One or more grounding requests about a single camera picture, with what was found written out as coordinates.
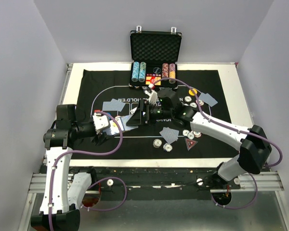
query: poker table mat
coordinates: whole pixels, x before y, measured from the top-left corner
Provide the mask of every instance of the poker table mat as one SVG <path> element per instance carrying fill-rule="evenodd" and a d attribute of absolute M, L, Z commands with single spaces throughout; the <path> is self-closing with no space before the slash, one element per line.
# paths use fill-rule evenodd
<path fill-rule="evenodd" d="M 112 99 L 121 100 L 126 103 L 121 112 L 109 112 L 112 116 L 126 116 L 129 110 L 137 106 L 140 98 L 146 98 L 143 90 L 130 89 L 130 71 L 87 71 L 84 70 L 79 96 L 77 101 L 76 117 L 77 120 L 89 121 L 91 106 L 94 98 L 103 90 L 95 100 L 93 110 L 101 110 L 103 102 Z M 227 108 L 226 99 L 223 93 L 222 84 L 217 70 L 185 70 L 178 71 L 178 78 L 188 85 L 196 88 L 200 92 L 209 93 L 217 100 L 217 104 L 211 108 L 211 115 L 226 122 L 231 122 Z M 179 86 L 177 90 L 179 98 L 184 100 L 188 96 L 188 88 Z M 207 104 L 202 106 L 204 112 L 209 114 Z M 158 121 L 154 125 L 141 126 L 131 131 L 123 133 L 123 139 L 119 150 L 109 156 L 90 156 L 84 154 L 74 154 L 72 159 L 177 159 L 177 158 L 232 158 L 237 155 L 237 151 L 231 146 L 207 135 L 194 138 L 198 143 L 187 150 L 184 137 L 179 137 L 172 143 L 172 151 L 166 152 L 162 147 L 154 148 L 153 140 L 160 136 L 160 131 L 164 127 L 179 130 L 182 136 L 183 128 L 176 127 L 171 121 Z M 108 152 L 113 150 L 119 139 L 114 138 L 106 141 L 100 146 L 91 143 L 90 138 L 76 141 L 74 150 L 89 152 Z"/>

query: poker chip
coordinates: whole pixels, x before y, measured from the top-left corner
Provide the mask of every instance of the poker chip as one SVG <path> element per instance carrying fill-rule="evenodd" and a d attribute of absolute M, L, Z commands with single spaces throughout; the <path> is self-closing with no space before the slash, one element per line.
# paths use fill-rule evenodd
<path fill-rule="evenodd" d="M 190 133 L 187 134 L 187 137 L 188 137 L 190 140 L 192 140 L 195 136 L 194 136 L 194 134 L 193 134 L 192 132 L 190 132 Z"/>
<path fill-rule="evenodd" d="M 190 106 L 196 108 L 197 104 L 196 103 L 190 103 Z"/>
<path fill-rule="evenodd" d="M 164 151 L 170 152 L 172 150 L 172 146 L 168 143 L 165 143 L 163 146 Z"/>
<path fill-rule="evenodd" d="M 189 102 L 192 101 L 192 97 L 186 96 L 186 97 L 184 98 L 184 101 L 187 102 L 187 103 L 189 103 Z"/>
<path fill-rule="evenodd" d="M 204 105 L 204 102 L 202 100 L 198 100 L 199 101 L 199 105 L 200 106 L 203 106 Z"/>
<path fill-rule="evenodd" d="M 194 136 L 196 138 L 199 138 L 201 136 L 201 132 L 198 132 L 198 131 L 192 131 L 192 133 L 194 134 Z"/>
<path fill-rule="evenodd" d="M 193 93 L 192 90 L 188 91 L 188 94 L 190 94 L 191 96 L 194 96 L 195 94 Z"/>
<path fill-rule="evenodd" d="M 189 130 L 183 130 L 182 134 L 187 137 L 187 135 L 189 134 Z"/>
<path fill-rule="evenodd" d="M 153 141 L 153 147 L 159 148 L 160 146 L 162 146 L 162 141 L 159 140 L 159 139 L 155 139 L 155 140 Z"/>

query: red triangle marker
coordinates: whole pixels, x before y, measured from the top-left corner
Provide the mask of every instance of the red triangle marker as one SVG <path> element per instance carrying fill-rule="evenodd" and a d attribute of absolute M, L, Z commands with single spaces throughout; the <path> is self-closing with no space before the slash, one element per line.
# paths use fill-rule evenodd
<path fill-rule="evenodd" d="M 185 143 L 187 146 L 187 150 L 189 151 L 192 147 L 194 147 L 196 145 L 196 143 L 198 143 L 197 141 L 194 140 L 190 140 L 188 138 L 185 138 Z"/>

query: yellow poker chip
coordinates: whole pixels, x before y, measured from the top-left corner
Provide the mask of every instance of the yellow poker chip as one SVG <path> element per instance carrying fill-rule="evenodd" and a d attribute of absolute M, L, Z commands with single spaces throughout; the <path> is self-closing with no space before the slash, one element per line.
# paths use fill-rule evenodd
<path fill-rule="evenodd" d="M 191 96 L 194 96 L 195 94 L 192 92 L 192 90 L 189 90 L 188 93 L 191 95 Z"/>

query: white poker chip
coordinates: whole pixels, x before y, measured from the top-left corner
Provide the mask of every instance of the white poker chip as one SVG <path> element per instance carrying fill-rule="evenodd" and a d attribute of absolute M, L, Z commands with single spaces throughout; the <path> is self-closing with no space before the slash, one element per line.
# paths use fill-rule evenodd
<path fill-rule="evenodd" d="M 153 141 L 153 147 L 159 148 L 160 146 L 162 146 L 162 141 L 159 140 L 159 139 L 155 139 L 155 140 Z"/>
<path fill-rule="evenodd" d="M 200 106 L 203 106 L 204 105 L 204 102 L 202 100 L 199 100 L 199 105 Z"/>
<path fill-rule="evenodd" d="M 190 133 L 187 135 L 187 137 L 188 137 L 190 140 L 192 140 L 195 136 L 194 136 L 194 134 L 193 134 L 192 132 L 190 132 Z"/>
<path fill-rule="evenodd" d="M 196 103 L 191 103 L 190 106 L 196 108 L 197 104 Z"/>
<path fill-rule="evenodd" d="M 168 143 L 165 143 L 163 146 L 164 151 L 170 152 L 172 150 L 172 146 Z"/>
<path fill-rule="evenodd" d="M 189 130 L 183 130 L 182 134 L 187 137 L 187 135 L 189 134 Z"/>
<path fill-rule="evenodd" d="M 192 101 L 192 97 L 190 97 L 190 96 L 185 96 L 184 101 L 187 102 L 187 103 L 189 103 L 189 102 Z"/>
<path fill-rule="evenodd" d="M 196 138 L 199 138 L 201 136 L 201 132 L 199 131 L 191 131 L 191 132 L 194 134 Z"/>

